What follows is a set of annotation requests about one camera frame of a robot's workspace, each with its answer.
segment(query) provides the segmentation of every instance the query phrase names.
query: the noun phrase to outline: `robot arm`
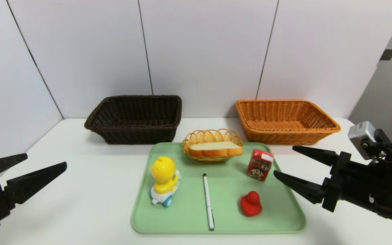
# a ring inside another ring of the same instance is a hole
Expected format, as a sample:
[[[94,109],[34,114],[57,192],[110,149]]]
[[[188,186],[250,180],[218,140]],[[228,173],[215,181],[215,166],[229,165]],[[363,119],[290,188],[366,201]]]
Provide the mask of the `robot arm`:
[[[27,154],[0,158],[0,173],[26,160]],[[7,180],[2,190],[0,185],[0,221],[10,214],[15,204],[22,204],[57,178],[67,168],[66,162]]]
[[[331,167],[322,185],[274,171],[275,177],[312,203],[331,212],[338,200],[346,200],[392,219],[392,142],[385,133],[365,121],[350,128],[350,141],[368,165],[350,161],[351,154],[293,146],[293,150]]]

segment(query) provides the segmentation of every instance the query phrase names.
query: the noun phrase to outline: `bread slice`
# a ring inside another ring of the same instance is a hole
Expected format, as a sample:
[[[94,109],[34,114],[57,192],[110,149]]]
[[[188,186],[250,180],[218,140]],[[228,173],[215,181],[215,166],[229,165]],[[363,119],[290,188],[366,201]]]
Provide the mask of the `bread slice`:
[[[189,155],[192,157],[230,157],[242,154],[243,148],[231,141],[201,143],[189,147]]]

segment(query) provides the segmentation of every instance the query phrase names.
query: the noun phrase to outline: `yellow duck toy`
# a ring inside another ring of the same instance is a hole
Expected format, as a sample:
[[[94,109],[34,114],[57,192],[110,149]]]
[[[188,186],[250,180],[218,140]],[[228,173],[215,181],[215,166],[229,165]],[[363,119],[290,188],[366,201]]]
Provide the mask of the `yellow duck toy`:
[[[170,157],[159,157],[152,164],[151,174],[156,180],[150,190],[152,203],[163,203],[168,207],[172,203],[172,195],[179,187],[181,174],[176,169],[175,162]]]

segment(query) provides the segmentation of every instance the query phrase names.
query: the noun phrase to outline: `toy wheel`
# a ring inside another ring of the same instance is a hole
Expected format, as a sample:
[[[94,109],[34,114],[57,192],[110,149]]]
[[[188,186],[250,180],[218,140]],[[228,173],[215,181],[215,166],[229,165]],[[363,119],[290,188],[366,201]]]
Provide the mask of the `toy wheel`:
[[[172,199],[173,199],[172,196],[168,197],[168,198],[163,202],[163,206],[164,206],[165,208],[167,208],[168,206],[170,206],[170,205],[172,204]]]

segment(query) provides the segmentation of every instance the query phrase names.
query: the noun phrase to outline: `red juice box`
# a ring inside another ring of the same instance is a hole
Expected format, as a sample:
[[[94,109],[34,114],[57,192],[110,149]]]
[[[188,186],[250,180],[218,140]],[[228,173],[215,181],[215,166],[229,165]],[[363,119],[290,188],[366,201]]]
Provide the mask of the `red juice box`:
[[[247,167],[247,175],[265,181],[274,161],[274,155],[260,149],[254,149]]]

